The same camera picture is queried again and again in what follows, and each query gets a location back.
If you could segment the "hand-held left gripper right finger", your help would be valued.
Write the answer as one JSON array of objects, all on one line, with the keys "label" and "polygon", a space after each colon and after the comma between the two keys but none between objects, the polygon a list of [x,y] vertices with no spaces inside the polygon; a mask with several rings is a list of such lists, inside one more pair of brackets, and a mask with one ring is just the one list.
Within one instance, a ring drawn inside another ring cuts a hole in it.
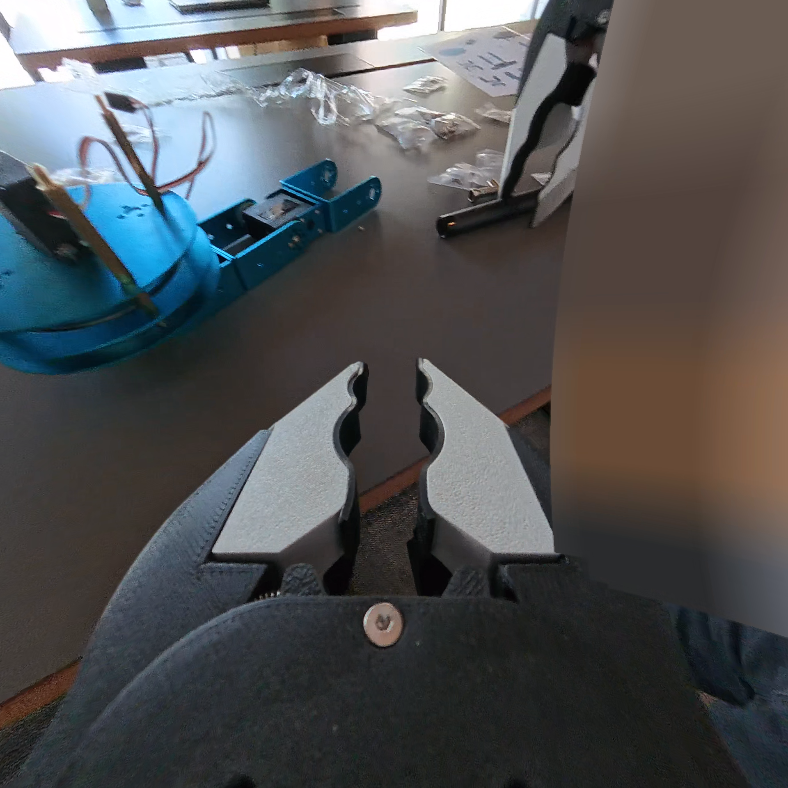
[{"label": "hand-held left gripper right finger", "polygon": [[527,444],[426,358],[416,362],[416,399],[428,457],[408,542],[414,576],[560,562],[545,474]]}]

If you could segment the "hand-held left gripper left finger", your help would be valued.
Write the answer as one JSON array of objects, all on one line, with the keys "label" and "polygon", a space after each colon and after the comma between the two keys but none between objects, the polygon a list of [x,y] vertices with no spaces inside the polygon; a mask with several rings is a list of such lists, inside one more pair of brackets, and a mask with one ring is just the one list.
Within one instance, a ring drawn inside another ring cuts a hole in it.
[{"label": "hand-held left gripper left finger", "polygon": [[353,362],[279,419],[214,542],[226,562],[283,572],[309,564],[323,575],[357,542],[345,524],[357,501],[349,455],[360,441],[369,370]]}]

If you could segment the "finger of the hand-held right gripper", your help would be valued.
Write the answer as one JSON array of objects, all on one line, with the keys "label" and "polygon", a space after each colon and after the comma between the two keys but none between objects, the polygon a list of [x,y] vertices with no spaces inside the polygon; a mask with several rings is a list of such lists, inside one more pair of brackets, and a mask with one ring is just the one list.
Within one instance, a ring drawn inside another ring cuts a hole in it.
[{"label": "finger of the hand-held right gripper", "polygon": [[[503,186],[515,155],[527,140],[538,107],[557,87],[566,65],[565,41],[554,34],[548,34],[541,44],[511,114],[498,196],[503,195]],[[522,174],[529,176],[533,173],[551,172],[559,153],[569,143],[572,133],[573,110],[568,105],[557,104],[545,121],[537,145],[529,154]]]},{"label": "finger of the hand-held right gripper", "polygon": [[529,153],[559,145],[550,177],[537,193],[531,228],[543,224],[575,190],[599,60],[567,60],[565,66],[555,87],[541,97],[529,122]]}]

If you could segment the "black screwdriver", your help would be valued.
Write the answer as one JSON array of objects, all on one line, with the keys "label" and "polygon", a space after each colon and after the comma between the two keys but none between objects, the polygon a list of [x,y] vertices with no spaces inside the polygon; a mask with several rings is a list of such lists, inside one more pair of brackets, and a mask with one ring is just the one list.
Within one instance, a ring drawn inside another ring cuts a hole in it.
[{"label": "black screwdriver", "polygon": [[513,194],[507,199],[476,202],[462,210],[439,216],[436,231],[440,238],[448,239],[521,216],[532,218],[539,194],[539,190],[534,190]]}]

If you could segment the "blue metal bracket assembly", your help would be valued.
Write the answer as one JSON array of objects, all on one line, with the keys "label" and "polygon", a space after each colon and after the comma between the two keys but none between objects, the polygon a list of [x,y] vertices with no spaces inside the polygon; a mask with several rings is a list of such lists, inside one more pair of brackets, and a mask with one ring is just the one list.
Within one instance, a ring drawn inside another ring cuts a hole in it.
[{"label": "blue metal bracket assembly", "polygon": [[247,234],[239,208],[244,199],[199,223],[218,257],[217,298],[230,302],[261,285],[304,254],[321,237],[335,234],[374,209],[380,180],[365,181],[337,192],[337,164],[330,159],[280,181],[278,190],[297,195],[314,207],[300,220],[287,223],[261,240]]}]

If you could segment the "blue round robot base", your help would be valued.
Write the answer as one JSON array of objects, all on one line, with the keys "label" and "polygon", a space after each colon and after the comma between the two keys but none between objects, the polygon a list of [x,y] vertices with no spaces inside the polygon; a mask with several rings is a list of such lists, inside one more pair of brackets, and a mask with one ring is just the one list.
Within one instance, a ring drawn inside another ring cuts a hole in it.
[{"label": "blue round robot base", "polygon": [[[218,290],[220,264],[189,203],[163,211],[126,183],[47,194],[2,152],[1,360],[73,373],[137,354],[181,329]],[[54,196],[80,210],[69,221]]]}]

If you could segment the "dark grey desk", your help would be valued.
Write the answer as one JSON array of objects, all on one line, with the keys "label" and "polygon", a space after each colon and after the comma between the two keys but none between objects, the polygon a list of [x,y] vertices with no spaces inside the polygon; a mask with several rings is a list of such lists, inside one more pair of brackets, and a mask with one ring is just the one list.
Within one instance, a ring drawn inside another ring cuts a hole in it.
[{"label": "dark grey desk", "polygon": [[372,124],[322,127],[300,102],[241,94],[154,110],[165,178],[190,167],[204,109],[218,149],[199,219],[324,158],[344,189],[378,176],[378,209],[202,325],[126,362],[68,375],[2,367],[2,701],[83,652],[124,572],[170,513],[260,429],[352,362],[369,366],[360,493],[425,452],[415,362],[425,357],[496,412],[549,385],[565,206],[443,241],[465,200],[428,178],[505,130],[402,151]]}]

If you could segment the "printed instruction sheet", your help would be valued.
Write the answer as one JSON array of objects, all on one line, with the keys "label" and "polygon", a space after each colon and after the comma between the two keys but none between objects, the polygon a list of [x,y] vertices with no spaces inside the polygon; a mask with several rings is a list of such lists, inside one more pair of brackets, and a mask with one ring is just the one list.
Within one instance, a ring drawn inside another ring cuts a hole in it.
[{"label": "printed instruction sheet", "polygon": [[504,97],[518,92],[531,38],[531,33],[496,26],[464,32],[421,49],[487,95]]}]

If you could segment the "black servo motor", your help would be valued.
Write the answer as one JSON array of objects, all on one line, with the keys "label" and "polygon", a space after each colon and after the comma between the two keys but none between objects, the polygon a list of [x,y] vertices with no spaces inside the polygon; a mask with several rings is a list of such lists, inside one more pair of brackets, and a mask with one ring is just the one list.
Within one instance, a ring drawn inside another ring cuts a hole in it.
[{"label": "black servo motor", "polygon": [[93,257],[39,189],[25,163],[5,151],[1,152],[1,213],[2,263],[18,251],[37,251],[70,265]]},{"label": "black servo motor", "polygon": [[297,195],[278,190],[259,202],[244,201],[239,212],[247,234],[261,240],[287,223],[300,220],[313,207],[311,202]]}]

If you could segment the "dark wooden edged table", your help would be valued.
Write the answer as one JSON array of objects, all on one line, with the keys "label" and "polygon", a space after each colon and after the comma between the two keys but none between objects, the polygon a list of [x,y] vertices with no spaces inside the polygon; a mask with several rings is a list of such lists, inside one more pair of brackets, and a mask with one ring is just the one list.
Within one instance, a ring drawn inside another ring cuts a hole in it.
[{"label": "dark wooden edged table", "polygon": [[27,69],[58,66],[63,58],[88,63],[125,57],[376,32],[409,25],[418,11],[404,2],[268,2],[255,9],[181,13],[172,2],[128,6],[109,1],[94,14],[87,2],[19,2],[9,45]]}]

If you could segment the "person's blue jeans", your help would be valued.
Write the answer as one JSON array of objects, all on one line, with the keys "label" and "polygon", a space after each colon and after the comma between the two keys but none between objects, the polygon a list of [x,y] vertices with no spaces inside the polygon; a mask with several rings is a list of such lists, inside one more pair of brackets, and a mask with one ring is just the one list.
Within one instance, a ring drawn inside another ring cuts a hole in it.
[{"label": "person's blue jeans", "polygon": [[692,683],[751,786],[787,786],[787,640],[687,607],[665,606]]}]

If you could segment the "brass standoff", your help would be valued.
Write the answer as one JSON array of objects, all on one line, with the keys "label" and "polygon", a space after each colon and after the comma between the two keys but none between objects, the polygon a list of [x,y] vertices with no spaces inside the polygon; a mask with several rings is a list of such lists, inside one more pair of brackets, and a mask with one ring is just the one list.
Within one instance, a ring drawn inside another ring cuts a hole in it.
[{"label": "brass standoff", "polygon": [[114,115],[113,111],[108,107],[105,103],[104,99],[101,95],[96,94],[94,96],[96,103],[99,106],[99,109],[103,115],[103,119],[112,132],[116,142],[118,143],[119,147],[121,148],[122,152],[124,153],[124,157],[127,159],[128,163],[131,165],[134,173],[136,174],[138,180],[141,182],[145,192],[151,198],[155,208],[157,211],[165,216],[165,206],[163,202],[163,198],[161,193],[158,190],[154,182],[154,178],[150,172],[145,168],[143,163],[141,162],[138,154],[136,153],[133,144],[129,140],[128,136],[123,130],[121,123],[117,120],[116,116]]},{"label": "brass standoff", "polygon": [[34,163],[26,167],[32,174],[38,189],[45,194],[46,198],[55,206],[57,211],[72,225],[82,241],[91,248],[107,270],[110,271],[113,277],[121,285],[124,293],[133,298],[139,307],[142,307],[143,310],[157,318],[159,316],[159,310],[152,298],[146,291],[139,287],[130,270],[93,226],[93,223],[73,200],[70,193],[67,192],[63,186],[53,181],[50,173],[42,165]]}]

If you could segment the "grey closed laptop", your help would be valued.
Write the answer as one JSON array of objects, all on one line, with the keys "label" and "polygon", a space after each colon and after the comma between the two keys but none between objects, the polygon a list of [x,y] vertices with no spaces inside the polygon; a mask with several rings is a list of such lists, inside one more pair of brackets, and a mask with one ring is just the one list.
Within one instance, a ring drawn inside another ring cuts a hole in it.
[{"label": "grey closed laptop", "polygon": [[270,1],[169,1],[181,14],[214,13],[230,10],[267,9]]}]

